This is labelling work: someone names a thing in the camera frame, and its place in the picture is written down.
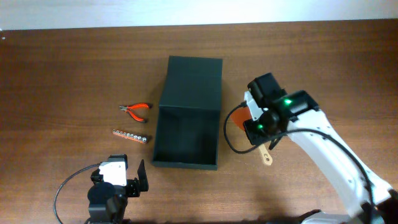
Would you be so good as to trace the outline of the orange scraper wooden handle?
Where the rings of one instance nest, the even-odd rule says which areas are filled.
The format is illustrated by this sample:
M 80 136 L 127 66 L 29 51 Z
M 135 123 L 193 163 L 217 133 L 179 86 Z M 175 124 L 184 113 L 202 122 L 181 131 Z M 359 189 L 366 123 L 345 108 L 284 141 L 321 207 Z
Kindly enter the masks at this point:
M 244 122 L 251 118 L 249 109 L 247 107 L 237 108 L 236 110 L 233 110 L 230 114 L 230 118 L 239 129 L 246 132 L 244 128 Z M 253 144 L 252 147 L 252 151 L 258 150 L 260 152 L 263 163 L 266 166 L 271 166 L 273 160 L 265 144 L 260 144 L 258 146 L 256 144 Z

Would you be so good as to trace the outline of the orange socket bit rail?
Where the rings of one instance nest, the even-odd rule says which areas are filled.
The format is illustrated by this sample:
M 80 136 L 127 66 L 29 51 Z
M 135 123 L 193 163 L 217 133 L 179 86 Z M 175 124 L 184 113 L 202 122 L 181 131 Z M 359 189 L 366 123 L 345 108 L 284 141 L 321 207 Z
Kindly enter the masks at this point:
M 132 141 L 135 141 L 135 142 L 138 142 L 141 144 L 147 144 L 152 139 L 152 137 L 148 136 L 148 135 L 134 134 L 134 133 L 129 133 L 129 132 L 125 132 L 122 130 L 118 130 L 118 129 L 113 129 L 112 133 L 115 136 L 119 136 L 121 138 L 132 140 Z

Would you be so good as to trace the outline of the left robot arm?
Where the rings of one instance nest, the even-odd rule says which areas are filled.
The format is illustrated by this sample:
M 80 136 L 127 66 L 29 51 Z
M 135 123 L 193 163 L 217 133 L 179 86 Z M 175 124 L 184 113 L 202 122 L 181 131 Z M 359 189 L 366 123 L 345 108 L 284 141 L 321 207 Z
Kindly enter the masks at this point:
M 128 179 L 126 156 L 110 156 L 91 175 L 88 211 L 90 223 L 131 223 L 124 217 L 129 198 L 138 198 L 149 190 L 145 163 L 141 160 L 134 179 Z

